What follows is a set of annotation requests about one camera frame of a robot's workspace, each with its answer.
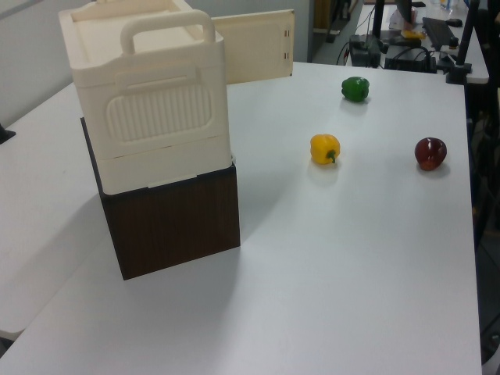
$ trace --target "white wall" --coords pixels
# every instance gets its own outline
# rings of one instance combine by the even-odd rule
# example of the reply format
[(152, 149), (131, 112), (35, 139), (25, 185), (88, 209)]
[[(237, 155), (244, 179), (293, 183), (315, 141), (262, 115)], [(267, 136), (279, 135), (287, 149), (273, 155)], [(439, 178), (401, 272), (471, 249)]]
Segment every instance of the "white wall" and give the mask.
[(295, 11), (294, 61), (311, 62), (314, 0), (185, 0), (211, 17), (293, 9)]
[(0, 123), (4, 127), (71, 83), (57, 12), (88, 2), (43, 0), (0, 20)]

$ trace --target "dark wooden box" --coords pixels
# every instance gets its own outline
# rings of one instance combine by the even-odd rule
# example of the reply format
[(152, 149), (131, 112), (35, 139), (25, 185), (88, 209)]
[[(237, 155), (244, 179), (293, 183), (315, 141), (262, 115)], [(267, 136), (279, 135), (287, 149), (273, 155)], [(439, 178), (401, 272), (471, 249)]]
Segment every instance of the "dark wooden box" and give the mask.
[(240, 245), (234, 165), (173, 184), (106, 195), (81, 122), (124, 280)]

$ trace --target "ribbed panel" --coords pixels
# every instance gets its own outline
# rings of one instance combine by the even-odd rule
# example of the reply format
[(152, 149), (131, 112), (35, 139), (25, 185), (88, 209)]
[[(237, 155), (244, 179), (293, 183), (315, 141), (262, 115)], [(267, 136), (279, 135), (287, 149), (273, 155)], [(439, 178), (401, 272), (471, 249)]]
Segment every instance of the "ribbed panel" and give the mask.
[(114, 98), (107, 115), (111, 136), (128, 142), (203, 127), (212, 111), (206, 88), (193, 84)]

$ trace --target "pepper stem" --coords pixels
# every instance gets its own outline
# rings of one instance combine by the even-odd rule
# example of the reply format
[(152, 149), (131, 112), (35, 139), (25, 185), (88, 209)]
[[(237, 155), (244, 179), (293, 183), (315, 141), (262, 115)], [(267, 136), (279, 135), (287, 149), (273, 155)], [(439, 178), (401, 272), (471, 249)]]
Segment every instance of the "pepper stem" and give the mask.
[(327, 158), (332, 160), (332, 163), (335, 164), (335, 150), (331, 150), (327, 153)]

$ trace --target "yellow object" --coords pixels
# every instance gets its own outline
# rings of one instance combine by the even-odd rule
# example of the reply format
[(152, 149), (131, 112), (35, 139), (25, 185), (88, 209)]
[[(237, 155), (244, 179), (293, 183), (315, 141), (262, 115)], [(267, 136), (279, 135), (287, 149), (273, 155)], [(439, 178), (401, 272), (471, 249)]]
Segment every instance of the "yellow object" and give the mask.
[(403, 30), (401, 35), (406, 39), (425, 39), (425, 33), (422, 31), (411, 31), (411, 30)]
[(317, 134), (311, 138), (312, 160), (318, 164), (335, 163), (341, 154), (341, 144), (330, 134)]

